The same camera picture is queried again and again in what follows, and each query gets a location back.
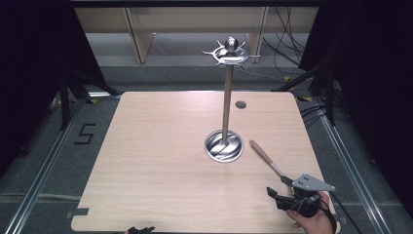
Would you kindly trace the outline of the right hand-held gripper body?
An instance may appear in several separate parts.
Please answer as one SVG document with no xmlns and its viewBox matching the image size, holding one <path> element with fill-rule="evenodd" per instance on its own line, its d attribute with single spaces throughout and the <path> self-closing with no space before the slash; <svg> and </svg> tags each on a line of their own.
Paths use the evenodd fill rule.
<svg viewBox="0 0 413 234">
<path fill-rule="evenodd" d="M 333 192 L 336 187 L 324 181 L 321 181 L 311 175 L 302 174 L 296 179 L 293 179 L 292 185 L 293 198 L 292 203 L 277 202 L 279 210 L 291 210 L 299 213 L 304 217 L 313 217 L 321 208 L 319 191 Z"/>
</svg>

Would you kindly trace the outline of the wooden handled kitchen utensil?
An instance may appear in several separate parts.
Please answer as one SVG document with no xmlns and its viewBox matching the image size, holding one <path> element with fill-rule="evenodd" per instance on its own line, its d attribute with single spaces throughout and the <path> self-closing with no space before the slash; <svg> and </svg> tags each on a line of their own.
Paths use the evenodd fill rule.
<svg viewBox="0 0 413 234">
<path fill-rule="evenodd" d="M 286 176 L 280 168 L 272 161 L 272 159 L 267 155 L 267 153 L 260 147 L 258 143 L 254 140 L 249 142 L 251 148 L 258 154 L 258 156 L 267 164 L 269 165 L 273 171 L 281 178 L 282 176 Z"/>
</svg>

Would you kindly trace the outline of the stainless steel utensil rack stand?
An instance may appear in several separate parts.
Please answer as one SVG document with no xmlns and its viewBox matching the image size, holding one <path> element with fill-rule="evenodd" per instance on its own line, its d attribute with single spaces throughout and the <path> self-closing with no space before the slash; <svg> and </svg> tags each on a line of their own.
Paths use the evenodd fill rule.
<svg viewBox="0 0 413 234">
<path fill-rule="evenodd" d="M 222 128 L 206 137 L 204 149 L 206 155 L 213 161 L 232 163 L 244 153 L 243 139 L 229 129 L 234 67 L 243 68 L 250 54 L 244 49 L 245 43 L 239 44 L 234 37 L 229 37 L 223 44 L 220 42 L 217 44 L 216 49 L 212 52 L 204 52 L 204 54 L 211 55 L 217 61 L 217 66 L 225 66 Z"/>
</svg>

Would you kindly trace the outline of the person's right hand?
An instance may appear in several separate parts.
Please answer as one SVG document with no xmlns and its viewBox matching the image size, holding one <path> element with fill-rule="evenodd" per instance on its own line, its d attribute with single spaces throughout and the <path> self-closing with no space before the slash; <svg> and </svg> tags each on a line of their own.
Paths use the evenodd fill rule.
<svg viewBox="0 0 413 234">
<path fill-rule="evenodd" d="M 291 210 L 287 210 L 285 214 L 293 220 L 292 228 L 302 228 L 306 234 L 335 234 L 333 225 L 324 211 L 318 211 L 313 217 L 294 214 Z"/>
</svg>

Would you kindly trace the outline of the black metal stand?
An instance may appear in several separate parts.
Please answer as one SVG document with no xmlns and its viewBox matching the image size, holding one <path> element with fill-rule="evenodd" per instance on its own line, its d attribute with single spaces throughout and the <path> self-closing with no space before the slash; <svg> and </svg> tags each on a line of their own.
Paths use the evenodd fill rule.
<svg viewBox="0 0 413 234">
<path fill-rule="evenodd" d="M 276 88 L 275 92 L 286 92 L 311 77 L 313 77 L 314 80 L 310 85 L 309 92 L 312 96 L 319 96 L 322 91 L 325 91 L 326 117 L 329 123 L 334 126 L 334 77 L 332 70 L 329 68 L 328 64 L 325 61 L 321 61 L 313 68 L 299 75 L 293 81 L 287 82 L 281 87 Z"/>
<path fill-rule="evenodd" d="M 88 92 L 85 88 L 86 84 L 100 88 L 101 90 L 107 92 L 112 96 L 118 96 L 122 94 L 122 92 L 109 87 L 105 83 L 103 78 L 97 79 L 80 70 L 65 65 L 62 68 L 62 74 L 59 78 L 59 94 L 62 113 L 60 128 L 62 130 L 64 130 L 68 126 L 71 119 L 68 91 L 71 91 L 76 99 L 86 99 L 88 96 Z"/>
</svg>

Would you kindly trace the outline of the black curtain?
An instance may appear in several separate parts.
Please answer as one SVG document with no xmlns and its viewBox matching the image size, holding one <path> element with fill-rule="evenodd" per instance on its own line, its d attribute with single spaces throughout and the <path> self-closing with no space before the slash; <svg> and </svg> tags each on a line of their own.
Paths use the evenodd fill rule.
<svg viewBox="0 0 413 234">
<path fill-rule="evenodd" d="M 328 68 L 370 156 L 413 215 L 413 0 L 321 0 L 301 67 Z"/>
<path fill-rule="evenodd" d="M 0 0 L 0 177 L 46 113 L 60 80 L 104 86 L 70 0 Z"/>
</svg>

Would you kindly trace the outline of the beige wooden desk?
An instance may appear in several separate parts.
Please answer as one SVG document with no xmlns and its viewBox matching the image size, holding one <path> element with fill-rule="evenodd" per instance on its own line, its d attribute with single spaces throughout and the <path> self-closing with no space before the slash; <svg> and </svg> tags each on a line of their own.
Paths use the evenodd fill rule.
<svg viewBox="0 0 413 234">
<path fill-rule="evenodd" d="M 266 33 L 311 31 L 317 7 L 77 8 L 87 33 L 128 33 L 135 59 L 144 63 L 155 33 L 243 33 L 249 51 L 260 54 Z"/>
</svg>

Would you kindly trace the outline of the aluminium floor rail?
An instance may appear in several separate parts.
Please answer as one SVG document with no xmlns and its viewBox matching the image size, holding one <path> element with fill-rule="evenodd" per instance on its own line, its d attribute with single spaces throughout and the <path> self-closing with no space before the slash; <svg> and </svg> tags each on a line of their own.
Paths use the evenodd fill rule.
<svg viewBox="0 0 413 234">
<path fill-rule="evenodd" d="M 327 134 L 335 147 L 344 169 L 356 191 L 356 194 L 366 211 L 370 222 L 377 234 L 392 234 L 392 230 L 385 220 L 383 212 L 376 203 L 372 193 L 369 191 L 364 179 L 362 178 L 351 154 L 349 153 L 344 141 L 340 137 L 335 125 L 333 124 L 333 104 L 326 101 L 324 115 L 320 117 Z"/>
<path fill-rule="evenodd" d="M 62 147 L 67 141 L 67 137 L 72 129 L 73 123 L 78 116 L 79 111 L 84 106 L 85 102 L 86 101 L 83 99 L 77 100 L 73 104 L 72 109 L 69 111 L 68 121 L 66 122 L 64 127 L 59 130 L 53 146 L 47 154 L 28 191 L 22 197 L 15 214 L 10 219 L 10 222 L 3 234 L 19 234 L 21 232 L 31 211 L 33 210 L 33 207 L 42 188 L 44 187 L 45 182 L 47 181 L 56 163 L 57 157 L 61 152 Z"/>
</svg>

